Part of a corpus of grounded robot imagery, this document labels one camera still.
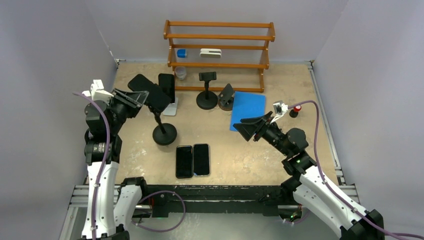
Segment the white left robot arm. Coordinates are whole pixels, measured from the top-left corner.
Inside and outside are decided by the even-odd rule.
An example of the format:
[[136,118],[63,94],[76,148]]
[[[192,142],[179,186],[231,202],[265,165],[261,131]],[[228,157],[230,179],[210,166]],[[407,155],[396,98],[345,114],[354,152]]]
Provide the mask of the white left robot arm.
[[136,205],[148,201],[149,191],[144,178],[135,177],[125,180],[115,196],[123,143],[118,133],[127,119],[139,113],[149,92],[114,89],[108,100],[93,100],[82,93],[78,96],[89,101],[84,109],[88,125],[84,155],[89,189],[81,239],[128,240]]

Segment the black round-base phone stand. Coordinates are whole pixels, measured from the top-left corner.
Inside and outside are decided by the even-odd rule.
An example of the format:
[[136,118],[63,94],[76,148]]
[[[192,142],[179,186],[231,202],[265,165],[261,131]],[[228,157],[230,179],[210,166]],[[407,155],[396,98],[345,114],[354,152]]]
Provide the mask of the black round-base phone stand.
[[196,104],[203,110],[211,110],[218,104],[217,95],[209,90],[209,83],[217,79],[217,73],[212,72],[200,72],[198,74],[199,80],[204,82],[204,91],[200,92],[196,97]]

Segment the black smartphone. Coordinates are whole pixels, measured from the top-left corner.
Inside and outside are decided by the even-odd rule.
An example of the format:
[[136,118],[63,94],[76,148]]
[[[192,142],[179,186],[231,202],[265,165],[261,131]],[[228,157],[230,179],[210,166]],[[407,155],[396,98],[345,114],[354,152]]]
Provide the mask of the black smartphone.
[[193,147],[181,145],[176,147],[175,176],[177,179],[188,179],[193,176]]

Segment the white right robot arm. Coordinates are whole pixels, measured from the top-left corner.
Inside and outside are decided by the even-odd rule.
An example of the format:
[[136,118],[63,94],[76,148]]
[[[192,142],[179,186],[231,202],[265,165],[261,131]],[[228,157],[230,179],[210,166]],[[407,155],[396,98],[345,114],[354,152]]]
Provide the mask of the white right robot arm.
[[246,141],[264,139],[286,158],[284,170],[290,178],[281,185],[280,196],[288,204],[306,207],[323,221],[341,240],[383,240],[382,215],[357,203],[321,171],[318,163],[306,152],[308,142],[302,129],[286,133],[272,121],[272,113],[244,118],[233,127]]

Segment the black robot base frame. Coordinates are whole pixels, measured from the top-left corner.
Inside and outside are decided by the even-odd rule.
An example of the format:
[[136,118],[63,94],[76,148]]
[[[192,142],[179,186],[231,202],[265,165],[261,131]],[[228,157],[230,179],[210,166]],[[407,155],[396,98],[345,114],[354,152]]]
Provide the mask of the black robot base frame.
[[294,200],[284,197],[278,185],[148,185],[149,194],[165,193],[141,201],[135,215],[150,213],[166,218],[170,213],[261,214],[289,218],[302,209]]

